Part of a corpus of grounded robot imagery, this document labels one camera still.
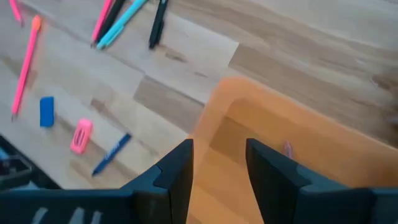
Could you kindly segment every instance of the orange tray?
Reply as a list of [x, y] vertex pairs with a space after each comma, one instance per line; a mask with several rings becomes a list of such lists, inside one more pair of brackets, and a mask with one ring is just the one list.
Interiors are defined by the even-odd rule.
[[245, 161], [247, 138], [350, 187], [398, 186], [398, 150], [245, 78], [225, 78], [190, 136], [195, 177], [187, 223], [263, 223]]

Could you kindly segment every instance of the pen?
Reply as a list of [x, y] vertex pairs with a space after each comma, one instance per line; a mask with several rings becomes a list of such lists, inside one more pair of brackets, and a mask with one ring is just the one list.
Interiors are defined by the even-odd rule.
[[105, 0], [104, 6], [101, 10], [101, 13], [99, 14], [97, 23], [95, 24], [93, 34], [91, 35], [91, 39], [92, 39], [93, 43], [95, 43], [95, 40], [97, 39], [98, 33], [100, 32], [101, 26], [104, 23], [104, 20], [106, 18], [106, 15], [107, 15], [111, 5], [112, 5], [112, 0]]
[[112, 148], [112, 150], [105, 155], [105, 158], [95, 167], [92, 175], [100, 173], [130, 139], [131, 135], [126, 133], [123, 138], [121, 138], [119, 142]]
[[120, 19], [110, 28], [105, 36], [100, 40], [97, 49], [102, 49], [109, 44], [122, 32], [124, 25], [131, 19], [131, 17], [141, 8], [147, 0], [135, 0], [130, 8], [120, 17]]
[[21, 12], [19, 11], [19, 8], [18, 8], [17, 1], [16, 0], [10, 0], [10, 5], [11, 5], [12, 12], [14, 13], [15, 19], [22, 26], [24, 23], [23, 23], [23, 20], [22, 20]]
[[26, 55], [24, 59], [24, 63], [22, 64], [21, 74], [19, 75], [19, 80], [17, 84], [17, 91], [15, 93], [14, 102], [12, 104], [11, 112], [13, 119], [19, 111], [19, 106], [21, 104], [22, 94], [25, 88], [25, 81], [29, 71], [30, 61], [32, 60], [33, 51], [35, 48], [37, 33], [40, 29], [41, 25], [40, 16], [35, 16], [32, 20], [32, 30], [30, 31], [29, 42], [27, 44]]
[[109, 29], [112, 27], [120, 10], [122, 9], [125, 1], [126, 0], [116, 0], [115, 1], [111, 10], [109, 11], [107, 18], [104, 21], [104, 24], [102, 25], [101, 29], [98, 32], [98, 35], [95, 39], [95, 43], [98, 43], [104, 37], [104, 35], [107, 33], [107, 31], [109, 31]]
[[169, 0], [160, 0], [159, 6], [157, 7], [154, 25], [152, 26], [152, 31], [149, 37], [149, 48], [153, 49], [157, 45], [162, 37], [162, 31], [164, 26], [164, 12], [167, 8], [167, 3]]

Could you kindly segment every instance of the blue pen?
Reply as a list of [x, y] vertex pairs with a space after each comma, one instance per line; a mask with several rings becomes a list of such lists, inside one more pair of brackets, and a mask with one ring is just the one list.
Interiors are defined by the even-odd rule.
[[126, 135], [124, 135], [123, 138], [120, 139], [120, 141], [112, 148], [112, 150], [110, 150], [106, 154], [105, 158], [97, 165], [97, 167], [95, 167], [92, 175], [100, 173], [106, 167], [106, 165], [108, 165], [108, 163], [112, 161], [115, 155], [123, 148], [124, 145], [126, 145], [126, 143], [130, 139], [131, 139], [130, 134], [127, 133]]
[[110, 28], [110, 30], [103, 36], [97, 44], [97, 49], [107, 47], [112, 41], [122, 32], [124, 25], [131, 19], [131, 17], [141, 8], [147, 0], [135, 0], [130, 8], [120, 17], [120, 19]]

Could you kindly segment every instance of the light blue pen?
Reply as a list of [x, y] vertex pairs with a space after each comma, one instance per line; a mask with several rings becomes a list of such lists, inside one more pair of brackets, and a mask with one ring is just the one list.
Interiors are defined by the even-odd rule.
[[97, 49], [107, 47], [112, 41], [122, 32], [124, 25], [131, 19], [131, 17], [141, 8], [147, 0], [135, 0], [130, 8], [120, 17], [120, 19], [113, 24], [113, 26], [107, 31], [102, 39], [97, 44]]

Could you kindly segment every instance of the blue eraser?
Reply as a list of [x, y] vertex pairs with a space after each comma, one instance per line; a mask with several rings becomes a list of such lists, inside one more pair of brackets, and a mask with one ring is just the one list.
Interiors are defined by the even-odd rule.
[[40, 127], [54, 125], [54, 97], [46, 96], [40, 100]]

